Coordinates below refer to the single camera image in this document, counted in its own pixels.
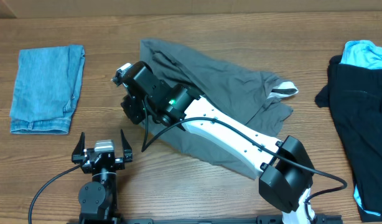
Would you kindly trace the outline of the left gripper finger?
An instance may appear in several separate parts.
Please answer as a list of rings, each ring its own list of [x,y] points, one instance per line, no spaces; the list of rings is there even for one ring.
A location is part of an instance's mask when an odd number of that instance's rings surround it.
[[[124,162],[132,162],[133,161],[133,150],[130,146],[130,144],[128,143],[128,141],[126,140],[125,136],[124,136],[124,132],[123,130],[121,129],[120,130],[120,135],[121,135],[121,144],[122,144],[122,148],[123,148],[123,157],[124,157]]]
[[[79,141],[72,152],[72,162],[74,164],[81,164],[85,160],[86,155],[84,153],[84,149],[85,149],[85,133],[82,132],[80,135]]]

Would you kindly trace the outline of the grey shorts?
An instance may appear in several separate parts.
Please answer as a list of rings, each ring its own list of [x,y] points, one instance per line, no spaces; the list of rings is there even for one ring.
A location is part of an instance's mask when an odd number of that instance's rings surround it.
[[[140,60],[152,68],[158,79],[170,86],[182,83],[197,87],[221,112],[272,137],[279,134],[284,120],[293,112],[281,99],[299,92],[294,83],[273,72],[248,70],[164,40],[141,40]],[[183,154],[257,178],[239,159],[203,137],[173,128],[159,139]]]

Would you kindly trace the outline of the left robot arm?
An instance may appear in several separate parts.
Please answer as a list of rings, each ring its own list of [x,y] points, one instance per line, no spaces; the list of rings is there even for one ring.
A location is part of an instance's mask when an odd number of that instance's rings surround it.
[[[72,162],[79,164],[84,174],[92,180],[79,191],[81,206],[79,224],[124,223],[118,212],[117,171],[125,169],[125,163],[133,161],[133,151],[120,131],[123,156],[116,157],[113,140],[99,140],[93,148],[85,147],[85,134],[72,152]]]

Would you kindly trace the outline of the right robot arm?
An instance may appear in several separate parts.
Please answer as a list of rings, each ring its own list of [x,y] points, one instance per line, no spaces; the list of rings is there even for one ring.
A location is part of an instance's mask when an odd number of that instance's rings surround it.
[[[313,223],[307,197],[314,168],[303,144],[254,131],[215,108],[188,85],[170,86],[147,63],[119,67],[112,82],[124,86],[122,107],[134,123],[152,119],[165,130],[174,127],[201,136],[239,159],[259,179],[259,194],[282,212],[283,223]]]

